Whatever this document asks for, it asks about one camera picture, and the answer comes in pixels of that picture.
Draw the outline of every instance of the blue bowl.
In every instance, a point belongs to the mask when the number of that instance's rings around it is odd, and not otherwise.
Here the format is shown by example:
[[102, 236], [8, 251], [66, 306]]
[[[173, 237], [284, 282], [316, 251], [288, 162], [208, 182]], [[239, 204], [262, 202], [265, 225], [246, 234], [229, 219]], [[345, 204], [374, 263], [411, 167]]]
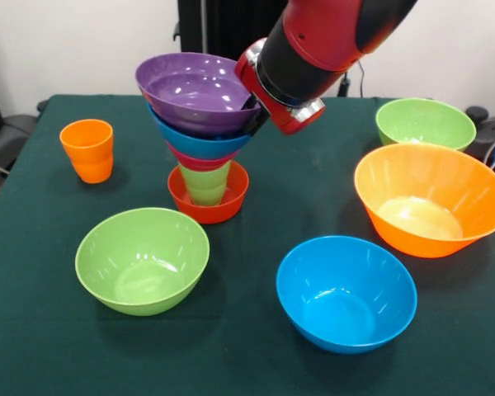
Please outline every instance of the blue bowl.
[[158, 126], [163, 138], [180, 153], [198, 159], [219, 159], [239, 151], [250, 140], [250, 134], [231, 139], [214, 137], [213, 139], [202, 139], [189, 136], [161, 120], [148, 104], [148, 111]]
[[359, 238], [327, 236], [295, 247], [280, 264], [277, 294], [299, 332], [330, 352], [381, 347], [413, 320], [414, 281], [392, 254]]

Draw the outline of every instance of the dark curtain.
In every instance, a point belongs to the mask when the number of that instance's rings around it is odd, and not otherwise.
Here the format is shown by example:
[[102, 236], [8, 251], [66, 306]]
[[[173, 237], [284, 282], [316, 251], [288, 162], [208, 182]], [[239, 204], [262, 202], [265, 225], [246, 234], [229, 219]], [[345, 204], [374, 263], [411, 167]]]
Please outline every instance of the dark curtain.
[[287, 0], [207, 0], [210, 54], [237, 60], [253, 42], [269, 35]]

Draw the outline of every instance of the red bowl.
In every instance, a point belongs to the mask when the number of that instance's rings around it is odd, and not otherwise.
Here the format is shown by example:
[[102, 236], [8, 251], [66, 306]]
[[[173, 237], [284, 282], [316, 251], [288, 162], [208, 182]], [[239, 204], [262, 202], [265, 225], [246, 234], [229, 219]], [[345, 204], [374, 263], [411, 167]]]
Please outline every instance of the red bowl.
[[178, 210], [201, 224], [222, 223], [235, 216], [242, 207], [248, 187], [248, 172], [236, 161], [231, 161], [228, 184], [222, 201], [214, 206], [198, 206], [191, 202], [180, 167], [175, 167], [168, 177], [168, 190]]
[[214, 171], [215, 169], [218, 169], [219, 167], [224, 165], [231, 158], [234, 158], [238, 154], [238, 151], [240, 151], [237, 150], [226, 157], [222, 157], [218, 159], [198, 159], [185, 155], [184, 153], [181, 153], [175, 148], [173, 148], [173, 146], [171, 146], [168, 142], [166, 143], [167, 146], [171, 149], [172, 153], [174, 154], [174, 157], [176, 157], [176, 159], [178, 160], [178, 162], [187, 169], [191, 169], [192, 171], [203, 171], [203, 172]]

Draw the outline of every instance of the stacked bowls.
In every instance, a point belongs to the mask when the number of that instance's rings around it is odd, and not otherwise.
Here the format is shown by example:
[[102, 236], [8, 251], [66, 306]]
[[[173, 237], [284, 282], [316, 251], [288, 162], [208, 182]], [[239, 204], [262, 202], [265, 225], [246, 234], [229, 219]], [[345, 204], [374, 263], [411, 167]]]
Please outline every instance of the stacked bowls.
[[[245, 170], [232, 160], [250, 140], [244, 127], [260, 107], [242, 109], [250, 94], [234, 73], [235, 64], [210, 54], [163, 54], [145, 60], [135, 74], [178, 161], [169, 191], [178, 209], [200, 223], [235, 215], [248, 188]], [[234, 211], [217, 210], [230, 208], [232, 201]]]

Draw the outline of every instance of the table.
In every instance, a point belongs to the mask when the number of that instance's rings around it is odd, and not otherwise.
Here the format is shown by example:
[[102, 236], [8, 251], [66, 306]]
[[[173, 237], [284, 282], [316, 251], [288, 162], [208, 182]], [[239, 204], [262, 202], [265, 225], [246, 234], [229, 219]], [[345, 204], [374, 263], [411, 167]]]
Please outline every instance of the table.
[[[265, 125], [238, 155], [252, 181], [243, 209], [205, 226], [200, 283], [174, 309], [134, 318], [80, 286], [74, 254], [110, 215], [175, 208], [174, 158], [141, 97], [52, 97], [0, 193], [0, 395], [495, 394], [495, 234], [452, 257], [408, 257], [376, 236], [354, 192], [355, 165], [380, 145], [383, 102], [328, 99], [290, 137]], [[59, 143], [67, 123], [92, 117], [115, 134], [113, 176], [97, 186], [78, 180]], [[325, 234], [378, 243], [412, 273], [416, 317], [387, 346], [321, 351], [281, 309], [281, 259]]]

